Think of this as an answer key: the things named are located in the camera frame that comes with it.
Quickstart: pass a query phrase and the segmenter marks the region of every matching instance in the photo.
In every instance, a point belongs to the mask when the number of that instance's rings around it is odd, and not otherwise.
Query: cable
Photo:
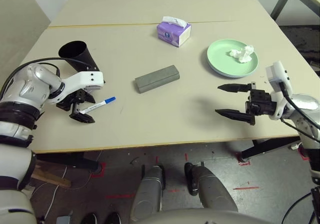
[[[315,217],[316,217],[316,214],[315,214],[315,212],[313,211],[313,212],[312,212],[312,215],[311,215],[311,217],[310,217],[310,220],[309,220],[309,222],[308,222],[308,224],[312,224],[312,223],[314,222]]]
[[[101,153],[102,153],[102,151],[100,151],[100,153],[98,154],[98,156],[97,156],[97,158],[95,159],[95,161],[98,161],[99,157],[101,156]],[[63,174],[63,177],[62,177],[62,178],[65,177],[66,173],[67,173],[67,166],[65,167],[64,174]],[[89,178],[87,179],[87,181],[86,181],[82,186],[80,186],[80,187],[78,187],[78,188],[65,188],[65,187],[62,187],[62,186],[61,186],[61,188],[67,189],[67,190],[79,190],[79,189],[81,189],[81,188],[84,188],[84,187],[89,183],[90,180],[91,180],[91,172],[89,173]],[[43,184],[41,184],[39,187],[37,187],[37,188],[34,190],[34,192],[32,193],[30,199],[31,199],[31,198],[35,195],[35,193],[36,193],[40,188],[42,188],[45,184],[48,184],[48,183],[43,183]]]
[[[81,187],[78,187],[78,188],[65,188],[65,187],[62,187],[63,189],[67,189],[67,190],[79,190],[81,188],[84,188],[88,183],[89,181],[91,180],[91,172],[89,173],[89,178],[88,180],[85,182],[85,184],[83,184]]]
[[[291,125],[290,123],[287,123],[283,118],[280,118],[280,120],[281,120],[284,124],[286,124],[287,126],[295,129],[296,131],[298,131],[298,132],[302,133],[303,135],[307,136],[308,138],[311,138],[312,140],[315,140],[316,142],[320,143],[320,140],[318,140],[317,138],[315,138],[315,137],[309,135],[308,133],[300,130],[299,128],[296,128],[295,126]]]
[[[97,158],[95,159],[95,161],[98,161],[100,155],[101,155],[102,151],[100,151],[99,155],[97,156]],[[65,188],[65,187],[62,187],[64,189],[67,189],[67,190],[79,190],[81,188],[84,188],[88,183],[89,181],[91,180],[91,172],[89,173],[89,178],[88,180],[81,186],[81,187],[78,187],[78,188]]]
[[[32,193],[30,199],[31,199],[31,198],[36,194],[36,192],[37,192],[40,188],[42,188],[45,184],[48,184],[48,183],[42,183],[39,187],[37,187],[37,188],[34,190],[34,192]]]
[[[55,74],[56,74],[56,76],[60,77],[60,69],[59,69],[57,66],[55,66],[54,64],[52,64],[52,63],[46,63],[46,62],[42,62],[42,63],[38,63],[38,64],[46,64],[46,65],[50,65],[50,66],[52,66],[52,67],[55,67],[55,69],[56,69]]]
[[[290,99],[285,84],[283,82],[279,83],[280,89],[283,93],[284,98],[288,101],[288,103],[298,112],[300,113],[305,119],[307,119],[312,125],[314,125],[317,129],[320,130],[320,125],[312,120],[307,114],[305,114],[295,103]]]
[[[296,200],[296,201],[289,207],[289,209],[287,210],[287,212],[285,213],[285,215],[284,215],[284,217],[283,217],[283,219],[282,219],[281,224],[284,224],[284,221],[285,221],[285,219],[287,218],[288,214],[291,212],[291,210],[292,210],[300,201],[302,201],[303,199],[307,198],[307,197],[310,196],[310,195],[311,195],[311,193],[308,193],[308,194],[304,195],[302,198],[299,198],[298,200]]]
[[[60,58],[60,57],[53,57],[53,58],[40,58],[40,59],[35,59],[33,61],[29,61],[27,63],[24,63],[22,65],[20,65],[19,67],[17,67],[9,76],[8,78],[5,80],[1,91],[0,91],[0,100],[3,98],[4,93],[6,92],[7,86],[10,83],[11,79],[14,77],[14,75],[16,73],[18,73],[21,69],[23,69],[24,67],[28,66],[29,64],[32,63],[38,63],[38,62],[42,62],[42,61],[48,61],[48,60],[65,60],[65,61],[74,61],[74,62],[78,62],[78,63],[82,63],[84,65],[86,65],[87,67],[90,67],[90,65],[88,63],[82,62],[80,60],[76,60],[73,58]]]
[[[65,177],[66,173],[67,173],[67,166],[65,167],[65,170],[64,170],[64,173],[63,173],[63,175],[62,175],[62,178]],[[45,216],[44,216],[44,220],[47,219],[47,216],[48,216],[48,214],[49,214],[49,212],[50,212],[50,209],[51,209],[51,207],[52,207],[52,204],[53,204],[54,201],[55,201],[56,192],[57,192],[58,188],[59,188],[59,185],[57,185],[57,187],[55,188],[55,190],[54,190],[54,192],[53,192],[52,200],[51,200],[50,206],[49,206],[49,208],[48,208],[48,211],[46,212],[46,214],[45,214]]]

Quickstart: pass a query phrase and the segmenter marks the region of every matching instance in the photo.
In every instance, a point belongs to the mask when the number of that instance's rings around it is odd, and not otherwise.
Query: metal table leg
[[[84,158],[84,152],[37,154],[36,158],[46,162],[72,166],[74,168],[89,169],[93,172],[97,172],[100,169],[99,162]]]
[[[286,146],[295,141],[299,141],[300,137],[288,137],[288,138],[273,138],[263,143],[258,143],[257,140],[253,140],[253,147],[241,152],[241,158],[247,159],[260,153],[264,153],[279,147]]]
[[[278,0],[278,2],[276,3],[270,15],[273,20],[276,20],[278,18],[279,14],[281,13],[287,1],[288,0]],[[315,12],[318,16],[320,16],[320,4],[316,0],[300,0],[300,1],[304,3],[313,12]]]

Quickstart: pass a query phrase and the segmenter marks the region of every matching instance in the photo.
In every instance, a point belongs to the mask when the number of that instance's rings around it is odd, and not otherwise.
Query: black cable
[[[288,101],[288,103],[298,112],[300,113],[305,119],[307,119],[312,125],[314,125],[317,129],[320,130],[320,125],[312,120],[307,114],[305,114],[295,103],[290,99],[288,91],[285,87],[283,82],[279,83],[280,89],[283,93],[284,98]]]
[[[310,195],[311,195],[311,193],[308,193],[308,194],[304,195],[302,198],[299,198],[298,200],[296,200],[296,201],[289,207],[289,209],[287,210],[287,212],[285,213],[285,215],[284,215],[284,217],[283,217],[283,219],[282,219],[281,224],[284,224],[284,221],[285,221],[285,219],[287,218],[288,214],[291,212],[291,210],[292,210],[300,201],[302,201],[303,199],[307,198],[307,197],[310,196]]]
[[[42,62],[42,63],[38,63],[38,64],[46,64],[46,65],[50,65],[50,66],[52,66],[52,67],[55,67],[55,69],[56,69],[55,74],[56,74],[56,76],[60,77],[60,69],[59,69],[57,66],[55,66],[54,64],[52,64],[52,63],[46,63],[46,62]]]
[[[309,220],[309,222],[308,222],[308,224],[312,224],[313,221],[314,221],[314,219],[315,219],[315,217],[316,217],[316,214],[315,214],[315,212],[313,211],[313,212],[312,212],[312,215],[311,215],[311,217],[310,217],[310,220]]]
[[[24,67],[28,66],[29,64],[38,63],[38,62],[47,61],[47,60],[74,61],[74,62],[82,63],[82,64],[90,67],[89,64],[87,64],[87,63],[85,63],[85,62],[82,62],[82,61],[80,61],[80,60],[73,59],[73,58],[54,57],[54,58],[40,58],[40,59],[32,60],[32,61],[30,61],[30,62],[27,62],[27,63],[24,63],[24,64],[20,65],[19,67],[17,67],[17,68],[8,76],[8,78],[5,80],[5,82],[4,82],[4,84],[3,84],[2,88],[1,88],[1,91],[0,91],[0,100],[3,98],[4,93],[6,92],[6,89],[7,89],[8,84],[10,83],[11,79],[14,77],[14,75],[15,75],[16,73],[18,73],[21,69],[23,69]]]
[[[293,129],[297,130],[298,132],[302,133],[303,135],[307,136],[308,138],[311,138],[312,140],[315,140],[315,141],[317,141],[318,143],[320,143],[320,140],[318,140],[317,138],[315,138],[315,137],[309,135],[308,133],[300,130],[299,128],[296,128],[294,125],[291,125],[290,123],[287,123],[283,118],[280,118],[280,120],[281,120],[284,124],[286,124],[287,126],[289,126],[289,127],[293,128]]]

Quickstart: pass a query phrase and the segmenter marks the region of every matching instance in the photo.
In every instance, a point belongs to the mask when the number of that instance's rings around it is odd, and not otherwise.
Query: white tissue
[[[240,63],[248,63],[252,60],[250,55],[254,52],[254,48],[252,45],[247,45],[242,48],[240,51],[236,49],[232,49],[229,53],[231,57],[237,58]]]
[[[163,16],[162,22],[175,24],[175,25],[180,26],[182,28],[185,28],[187,25],[187,22],[185,22],[184,20],[179,19],[179,18],[170,17],[170,16]]]

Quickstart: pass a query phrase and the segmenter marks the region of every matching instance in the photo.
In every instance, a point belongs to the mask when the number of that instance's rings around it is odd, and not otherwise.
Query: blue marker cap
[[[105,100],[105,103],[110,103],[110,102],[114,101],[115,99],[116,99],[116,97],[108,98]]]

